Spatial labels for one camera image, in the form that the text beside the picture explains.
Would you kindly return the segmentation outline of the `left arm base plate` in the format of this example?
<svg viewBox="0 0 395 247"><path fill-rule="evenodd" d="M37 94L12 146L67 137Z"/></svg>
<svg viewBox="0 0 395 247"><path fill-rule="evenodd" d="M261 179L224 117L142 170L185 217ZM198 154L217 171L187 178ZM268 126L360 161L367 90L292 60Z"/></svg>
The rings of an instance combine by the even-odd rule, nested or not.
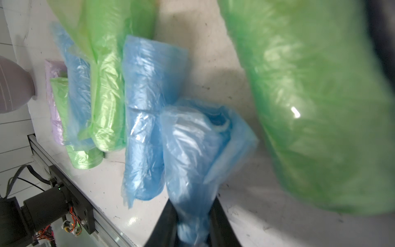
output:
<svg viewBox="0 0 395 247"><path fill-rule="evenodd" d="M62 173L57 166L49 166L49 173L55 185L66 190L66 201L73 207L74 215L80 220L88 234L95 232L93 206L79 189Z"/></svg>

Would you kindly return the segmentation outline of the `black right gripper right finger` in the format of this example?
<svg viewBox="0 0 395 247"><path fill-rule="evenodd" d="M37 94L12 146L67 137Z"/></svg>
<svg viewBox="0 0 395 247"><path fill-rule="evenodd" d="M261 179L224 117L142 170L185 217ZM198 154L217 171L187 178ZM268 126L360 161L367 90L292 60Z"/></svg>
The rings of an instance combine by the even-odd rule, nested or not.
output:
<svg viewBox="0 0 395 247"><path fill-rule="evenodd" d="M210 210L210 247L242 247L218 198Z"/></svg>

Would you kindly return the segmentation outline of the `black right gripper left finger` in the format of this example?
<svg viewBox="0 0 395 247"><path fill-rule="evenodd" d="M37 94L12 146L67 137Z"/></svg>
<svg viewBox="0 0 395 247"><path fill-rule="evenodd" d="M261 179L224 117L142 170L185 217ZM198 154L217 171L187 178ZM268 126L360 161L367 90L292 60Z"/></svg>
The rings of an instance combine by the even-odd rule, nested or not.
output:
<svg viewBox="0 0 395 247"><path fill-rule="evenodd" d="M170 200L167 201L144 247L177 247L178 214Z"/></svg>

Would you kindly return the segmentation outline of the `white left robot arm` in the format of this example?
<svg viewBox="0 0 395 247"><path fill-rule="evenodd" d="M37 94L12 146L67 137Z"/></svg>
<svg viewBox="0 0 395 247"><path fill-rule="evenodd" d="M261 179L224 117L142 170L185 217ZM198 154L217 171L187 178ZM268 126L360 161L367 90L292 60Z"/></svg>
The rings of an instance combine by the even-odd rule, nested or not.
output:
<svg viewBox="0 0 395 247"><path fill-rule="evenodd" d="M1 246L26 247L33 235L66 215L71 201L64 187L53 187L23 202L1 199Z"/></svg>

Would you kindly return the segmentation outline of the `blue bag roll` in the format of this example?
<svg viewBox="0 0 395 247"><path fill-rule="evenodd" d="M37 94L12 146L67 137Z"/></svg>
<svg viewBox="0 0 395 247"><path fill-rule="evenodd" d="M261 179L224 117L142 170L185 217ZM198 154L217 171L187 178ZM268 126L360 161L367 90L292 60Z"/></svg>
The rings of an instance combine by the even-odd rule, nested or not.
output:
<svg viewBox="0 0 395 247"><path fill-rule="evenodd" d="M128 208L164 189L159 115L178 100L188 69L188 50L127 36L122 60L127 137L122 197Z"/></svg>
<svg viewBox="0 0 395 247"><path fill-rule="evenodd" d="M95 148L88 133L91 121L91 68L60 23L52 22L50 32L67 68L72 144L77 146L78 151L88 151Z"/></svg>
<svg viewBox="0 0 395 247"><path fill-rule="evenodd" d="M165 107L159 120L178 237L183 246L203 247L219 187L246 162L259 140L233 109L199 100L181 99Z"/></svg>

